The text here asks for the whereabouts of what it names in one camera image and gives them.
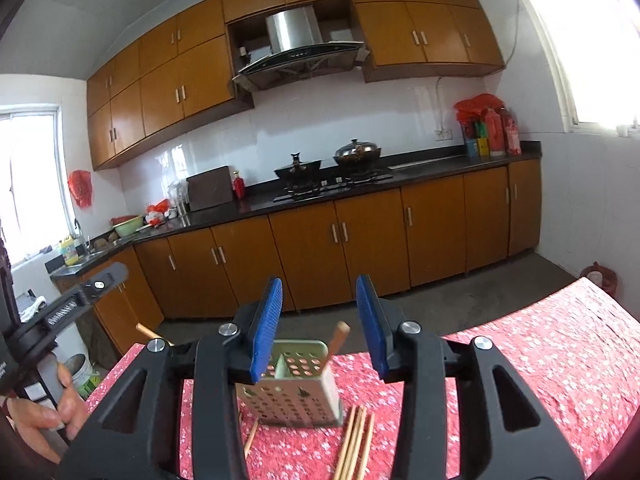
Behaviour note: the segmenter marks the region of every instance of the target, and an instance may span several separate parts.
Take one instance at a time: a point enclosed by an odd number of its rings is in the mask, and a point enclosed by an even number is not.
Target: floral tablecloth
[[[616,445],[640,402],[640,325],[606,293],[583,278],[519,312],[448,336],[468,342],[485,335],[510,359],[571,443],[587,475]],[[133,346],[87,400],[95,409],[143,349]],[[332,363],[346,408],[376,413],[367,480],[388,479],[398,434],[402,383],[384,384],[369,355],[338,356]],[[191,480],[193,381],[186,381],[180,414],[180,475]],[[253,417],[242,406],[246,439]],[[460,466],[455,383],[447,380],[447,475]],[[342,429],[291,430],[259,426],[246,459],[251,478],[331,478]]]

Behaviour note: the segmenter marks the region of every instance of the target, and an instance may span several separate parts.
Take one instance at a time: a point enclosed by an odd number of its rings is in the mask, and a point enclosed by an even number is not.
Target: silver bolt
[[[220,328],[218,329],[218,333],[225,337],[228,337],[230,335],[235,335],[238,333],[238,327],[233,323],[225,323],[220,325]]]
[[[157,337],[155,339],[152,339],[146,344],[146,349],[153,353],[161,352],[162,350],[164,350],[164,339],[160,339]]]
[[[402,330],[405,334],[419,334],[422,330],[422,327],[416,323],[415,321],[405,321],[400,325],[400,330]]]
[[[476,345],[481,350],[489,350],[494,346],[494,343],[483,335],[479,335],[474,338],[474,345]]]

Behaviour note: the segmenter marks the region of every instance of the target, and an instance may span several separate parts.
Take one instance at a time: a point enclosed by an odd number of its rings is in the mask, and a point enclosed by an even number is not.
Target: range hood
[[[272,54],[245,66],[233,79],[250,92],[346,72],[369,54],[359,41],[324,42],[312,6],[283,10],[266,21]]]

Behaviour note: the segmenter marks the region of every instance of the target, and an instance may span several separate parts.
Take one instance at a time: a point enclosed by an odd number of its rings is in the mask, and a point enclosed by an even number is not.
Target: blue gripper pad
[[[280,278],[272,278],[268,284],[268,290],[262,295],[258,306],[260,321],[253,338],[254,352],[251,367],[249,368],[249,374],[254,383],[260,380],[260,376],[269,364],[271,346],[276,335],[281,310],[282,280]]]
[[[368,275],[362,274],[356,280],[356,305],[367,339],[371,364],[378,372],[380,379],[384,379],[389,372],[386,360],[386,338],[382,327],[386,319],[380,319],[380,316],[383,316],[382,306]]]

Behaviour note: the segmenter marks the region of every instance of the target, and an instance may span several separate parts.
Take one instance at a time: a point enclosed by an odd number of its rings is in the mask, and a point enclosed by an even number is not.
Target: concrete floor
[[[529,306],[574,281],[574,277],[536,253],[524,253],[506,262],[418,286],[394,294],[407,319],[447,335],[477,326]],[[354,303],[287,312],[280,317],[277,338],[320,339],[328,342],[336,323],[343,320],[351,334],[340,353],[363,352],[367,346]],[[158,333],[175,344],[215,332],[220,320],[165,321]]]

